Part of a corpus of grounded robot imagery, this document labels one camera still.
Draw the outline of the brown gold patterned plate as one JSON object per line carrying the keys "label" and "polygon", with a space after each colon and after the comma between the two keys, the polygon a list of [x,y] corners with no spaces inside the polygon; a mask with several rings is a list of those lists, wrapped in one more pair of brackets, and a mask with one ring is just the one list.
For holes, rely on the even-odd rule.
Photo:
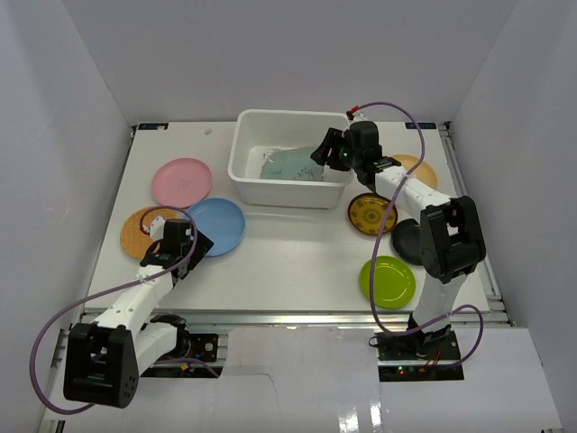
{"label": "brown gold patterned plate", "polygon": [[364,235],[376,236],[388,209],[387,198],[363,193],[351,200],[347,208],[347,217],[352,226]]}

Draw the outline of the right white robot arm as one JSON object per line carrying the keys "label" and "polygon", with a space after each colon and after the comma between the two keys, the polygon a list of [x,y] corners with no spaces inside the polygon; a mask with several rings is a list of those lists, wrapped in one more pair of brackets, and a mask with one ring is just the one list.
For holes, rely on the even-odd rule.
{"label": "right white robot arm", "polygon": [[400,161],[384,156],[372,121],[352,123],[343,131],[329,129],[311,158],[320,166],[354,172],[363,186],[417,220],[424,287],[407,330],[383,328],[379,337],[402,341],[417,359],[430,358],[449,335],[451,316],[461,310],[455,304],[461,287],[486,257],[475,202],[428,187]]}

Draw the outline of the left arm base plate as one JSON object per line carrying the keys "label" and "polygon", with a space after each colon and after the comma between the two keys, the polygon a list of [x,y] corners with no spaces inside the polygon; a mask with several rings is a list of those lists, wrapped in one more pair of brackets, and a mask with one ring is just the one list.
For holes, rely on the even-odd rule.
{"label": "left arm base plate", "polygon": [[[192,333],[184,318],[172,314],[157,315],[151,319],[151,323],[170,324],[178,330],[176,348],[165,354],[161,361],[194,358],[206,364],[212,364],[217,360],[218,334]],[[215,374],[198,363],[162,364],[151,367],[144,376],[164,379],[218,378],[222,368],[211,366],[211,369],[215,371]]]}

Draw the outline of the orange woven round plate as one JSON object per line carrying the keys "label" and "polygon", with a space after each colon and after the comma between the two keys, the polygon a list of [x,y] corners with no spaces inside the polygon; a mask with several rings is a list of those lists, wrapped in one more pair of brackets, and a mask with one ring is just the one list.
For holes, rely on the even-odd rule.
{"label": "orange woven round plate", "polygon": [[[147,249],[151,246],[153,240],[150,235],[141,230],[140,220],[142,215],[149,210],[149,207],[144,207],[134,212],[125,222],[120,234],[120,243],[124,251],[134,259],[141,260],[146,254]],[[156,217],[163,217],[164,219],[177,218],[179,214],[170,209],[152,210],[143,219],[144,226],[149,229],[152,221]]]}

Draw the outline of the tan yellow round plate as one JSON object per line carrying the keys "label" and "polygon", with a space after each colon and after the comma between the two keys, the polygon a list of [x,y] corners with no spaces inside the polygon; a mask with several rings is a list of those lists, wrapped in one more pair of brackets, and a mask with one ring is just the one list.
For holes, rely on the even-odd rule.
{"label": "tan yellow round plate", "polygon": [[[418,162],[418,157],[409,154],[399,153],[393,155],[393,158],[399,161],[406,170],[413,168]],[[421,162],[412,175],[425,183],[428,187],[437,189],[438,178],[436,172],[427,162]]]}

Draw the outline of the lime green round plate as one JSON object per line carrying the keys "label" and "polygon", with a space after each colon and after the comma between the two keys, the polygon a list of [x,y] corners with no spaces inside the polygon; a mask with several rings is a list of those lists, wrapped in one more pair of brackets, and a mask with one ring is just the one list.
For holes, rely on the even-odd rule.
{"label": "lime green round plate", "polygon": [[378,256],[374,269],[374,303],[382,309],[401,309],[416,293],[416,278],[399,258]]}

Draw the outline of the black round plate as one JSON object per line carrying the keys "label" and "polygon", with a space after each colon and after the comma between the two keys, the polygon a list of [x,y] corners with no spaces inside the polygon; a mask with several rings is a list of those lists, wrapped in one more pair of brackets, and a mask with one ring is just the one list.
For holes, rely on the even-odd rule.
{"label": "black round plate", "polygon": [[420,225],[413,219],[405,219],[391,231],[391,247],[398,258],[414,266],[421,266]]}

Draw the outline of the white plastic bin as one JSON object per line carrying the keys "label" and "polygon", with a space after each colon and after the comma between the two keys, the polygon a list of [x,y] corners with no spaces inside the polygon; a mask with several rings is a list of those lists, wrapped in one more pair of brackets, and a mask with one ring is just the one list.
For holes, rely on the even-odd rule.
{"label": "white plastic bin", "polygon": [[265,157],[277,149],[313,147],[329,128],[343,130],[345,115],[330,112],[248,109],[237,118],[228,162],[229,177],[249,205],[331,209],[353,174],[324,167],[322,181],[262,180]]}

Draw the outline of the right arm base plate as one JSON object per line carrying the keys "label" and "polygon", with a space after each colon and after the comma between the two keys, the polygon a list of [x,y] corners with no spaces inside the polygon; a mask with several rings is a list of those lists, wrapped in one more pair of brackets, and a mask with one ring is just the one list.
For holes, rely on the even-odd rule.
{"label": "right arm base plate", "polygon": [[461,365],[450,365],[462,355],[456,334],[421,346],[414,336],[393,337],[382,333],[369,339],[377,350],[380,382],[447,382],[463,381]]}

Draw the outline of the right blue corner label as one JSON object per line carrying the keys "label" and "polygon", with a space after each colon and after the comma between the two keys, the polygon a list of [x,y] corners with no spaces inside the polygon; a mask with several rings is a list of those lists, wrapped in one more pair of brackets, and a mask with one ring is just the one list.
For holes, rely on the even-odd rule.
{"label": "right blue corner label", "polygon": [[432,122],[418,122],[418,123],[412,123],[412,122],[405,122],[405,127],[408,130],[415,130],[417,128],[421,129],[421,130],[436,130],[437,129],[437,125],[436,123],[432,123]]}

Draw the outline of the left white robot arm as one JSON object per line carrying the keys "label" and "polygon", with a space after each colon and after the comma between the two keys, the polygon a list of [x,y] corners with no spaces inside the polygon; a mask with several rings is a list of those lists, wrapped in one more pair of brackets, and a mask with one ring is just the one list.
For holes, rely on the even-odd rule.
{"label": "left white robot arm", "polygon": [[186,320],[152,312],[212,246],[187,219],[163,223],[160,239],[140,262],[134,286],[94,320],[71,329],[63,382],[67,400],[123,409],[140,376],[157,361],[188,356]]}

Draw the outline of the blue round plate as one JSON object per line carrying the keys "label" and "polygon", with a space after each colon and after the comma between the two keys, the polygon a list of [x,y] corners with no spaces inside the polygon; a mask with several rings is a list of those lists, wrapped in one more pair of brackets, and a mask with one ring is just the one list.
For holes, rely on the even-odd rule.
{"label": "blue round plate", "polygon": [[244,237],[244,213],[229,199],[204,199],[191,206],[188,213],[193,217],[198,230],[213,242],[207,257],[230,253]]}

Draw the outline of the pink round plate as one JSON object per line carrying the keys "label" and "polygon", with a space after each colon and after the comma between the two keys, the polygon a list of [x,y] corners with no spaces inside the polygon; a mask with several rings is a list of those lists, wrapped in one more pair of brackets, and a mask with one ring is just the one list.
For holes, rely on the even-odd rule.
{"label": "pink round plate", "polygon": [[188,208],[213,186],[210,168],[195,158],[178,158],[160,166],[151,180],[151,195],[160,205]]}

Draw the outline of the teal rectangular divided plate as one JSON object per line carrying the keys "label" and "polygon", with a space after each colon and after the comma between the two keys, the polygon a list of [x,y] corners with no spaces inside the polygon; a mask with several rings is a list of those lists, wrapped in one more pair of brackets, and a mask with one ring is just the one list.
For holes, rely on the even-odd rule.
{"label": "teal rectangular divided plate", "polygon": [[311,159],[313,147],[271,151],[261,167],[262,180],[322,181],[324,167]]}

